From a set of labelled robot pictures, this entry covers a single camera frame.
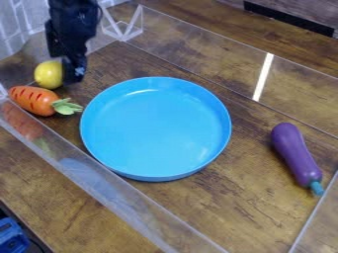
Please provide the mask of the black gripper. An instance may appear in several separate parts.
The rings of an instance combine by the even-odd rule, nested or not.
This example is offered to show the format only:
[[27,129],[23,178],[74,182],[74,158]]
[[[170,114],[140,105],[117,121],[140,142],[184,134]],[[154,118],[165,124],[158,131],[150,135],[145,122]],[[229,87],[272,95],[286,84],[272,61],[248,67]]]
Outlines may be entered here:
[[86,43],[97,36],[102,19],[98,0],[49,0],[46,35],[51,57],[62,58],[65,84],[83,80],[87,70]]

